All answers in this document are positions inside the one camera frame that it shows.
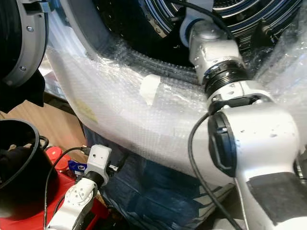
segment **black cable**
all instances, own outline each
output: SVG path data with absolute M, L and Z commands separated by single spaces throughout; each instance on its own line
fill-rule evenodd
M 57 163 L 61 160 L 61 158 L 66 155 L 68 152 L 73 151 L 73 150 L 82 150 L 83 147 L 75 147 L 75 148 L 71 148 L 66 150 L 65 152 L 62 153 L 62 155 L 59 156 L 59 158 L 57 158 L 57 160 L 54 162 L 53 166 L 51 167 L 47 179 L 46 179 L 46 185 L 45 185 L 45 199 L 44 199 L 44 222 L 43 222 L 43 229 L 45 229 L 45 227 L 47 226 L 47 191 L 48 191 L 48 182 L 49 182 L 49 178 L 50 175 L 52 174 L 54 168 L 56 167 Z
M 119 172 L 121 170 L 121 168 L 124 166 L 128 156 L 129 156 L 129 153 L 125 152 L 124 156 L 117 162 L 117 165 L 116 165 L 116 167 L 118 167 L 118 171 L 117 172 Z
M 43 140 L 43 141 L 45 142 L 44 145 L 42 146 L 42 149 L 47 148 L 47 146 L 48 146 L 48 144 L 49 144 L 48 138 L 47 138 L 47 137 L 44 137 L 44 136 L 39 136 L 39 139 L 40 139 L 40 140 Z
M 210 12 L 207 9 L 204 9 L 202 7 L 199 7 L 195 4 L 189 3 L 189 2 L 185 2 L 185 1 L 180 1 L 180 0 L 165 0 L 174 4 L 178 4 L 184 7 L 188 7 L 191 8 L 193 10 L 196 10 L 198 12 L 201 12 L 203 14 L 208 15 L 209 17 L 211 17 L 213 19 L 213 21 L 223 30 L 226 31 L 228 37 L 232 40 L 236 40 L 235 36 L 231 33 L 230 29 L 227 27 L 227 25 L 216 15 L 214 15 L 212 12 Z
M 229 212 L 224 208 L 224 206 L 219 202 L 219 200 L 216 198 L 216 196 L 214 195 L 214 193 L 210 190 L 210 187 L 207 185 L 207 183 L 205 182 L 205 180 L 203 179 L 197 165 L 196 162 L 194 160 L 194 156 L 193 156 L 193 150 L 192 150 L 192 144 L 193 144 L 193 138 L 195 135 L 196 130 L 198 129 L 198 127 L 204 122 L 204 120 L 206 120 L 209 117 L 209 114 L 206 113 L 201 119 L 199 119 L 198 122 L 196 122 L 196 124 L 194 125 L 193 129 L 191 130 L 191 133 L 189 135 L 189 140 L 188 140 L 188 153 L 189 153 L 189 160 L 192 166 L 192 169 L 196 175 L 196 177 L 199 179 L 199 181 L 201 182 L 201 185 L 203 186 L 203 188 L 205 189 L 206 193 L 208 194 L 208 196 L 211 198 L 211 200 L 213 201 L 213 203 L 220 209 L 220 211 L 225 215 L 225 217 L 227 218 L 227 220 L 231 223 L 231 225 L 236 229 L 236 230 L 242 230 L 242 228 L 237 224 L 237 222 L 230 216 Z
M 56 212 L 58 211 L 58 208 L 59 208 L 61 202 L 64 200 L 64 198 L 65 198 L 65 194 L 64 194 L 64 195 L 60 198 L 60 200 L 57 202 L 57 205 L 56 205 L 56 207 L 54 208 L 54 211 L 53 211 L 53 215 L 52 215 L 52 216 L 54 216 L 54 215 L 56 214 Z

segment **black bucket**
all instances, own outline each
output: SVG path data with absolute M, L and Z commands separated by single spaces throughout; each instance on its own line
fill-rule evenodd
M 52 163 L 40 146 L 38 130 L 26 121 L 0 120 L 0 149 L 28 143 L 32 143 L 28 159 L 0 184 L 0 218 L 25 219 L 43 210 L 45 183 Z M 51 179 L 56 176 L 54 170 Z

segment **blue fabric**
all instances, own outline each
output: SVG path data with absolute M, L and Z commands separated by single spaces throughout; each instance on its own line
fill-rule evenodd
M 194 200 L 201 196 L 196 178 L 146 160 L 86 127 L 84 132 L 88 146 L 102 144 L 112 149 L 113 165 L 129 154 L 103 192 L 104 198 L 134 225 L 133 229 L 195 229 L 203 221 L 199 209 L 206 206 Z

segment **black cylinder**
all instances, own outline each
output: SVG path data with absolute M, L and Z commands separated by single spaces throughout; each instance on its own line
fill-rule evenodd
M 227 60 L 212 66 L 204 76 L 206 80 L 205 93 L 209 98 L 221 87 L 236 81 L 249 80 L 244 66 L 234 60 Z
M 85 178 L 94 181 L 98 188 L 100 188 L 102 186 L 102 184 L 104 183 L 104 178 L 100 174 L 98 174 L 97 172 L 94 172 L 94 171 L 89 171 L 85 175 Z
M 52 163 L 40 146 L 38 130 L 25 121 L 0 120 L 0 149 L 10 162 L 20 161 L 18 154 L 9 155 L 10 145 L 21 147 L 28 143 L 32 146 L 21 167 L 0 184 L 0 218 L 25 219 L 43 210 L 44 188 Z M 54 170 L 51 178 L 55 179 L 56 175 Z

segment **metal bolt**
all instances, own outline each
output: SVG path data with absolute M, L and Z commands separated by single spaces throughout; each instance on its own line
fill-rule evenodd
M 219 128 L 217 129 L 216 131 L 218 134 L 223 134 L 223 133 L 226 133 L 227 132 L 227 128 L 223 127 L 223 128 Z
M 219 100 L 219 99 L 218 99 L 217 96 L 215 96 L 215 97 L 212 98 L 212 101 L 213 101 L 213 102 L 218 101 L 218 100 Z
M 150 16 L 148 14 L 145 15 L 145 18 L 150 21 Z
M 31 27 L 31 26 L 27 26 L 27 31 L 29 31 L 29 32 L 33 32 L 33 31 L 34 31 L 34 29 L 33 29 L 33 27 Z
M 258 99 L 258 100 L 257 100 L 257 101 L 255 101 L 253 104 L 260 104 L 260 103 L 263 103 L 263 100 Z

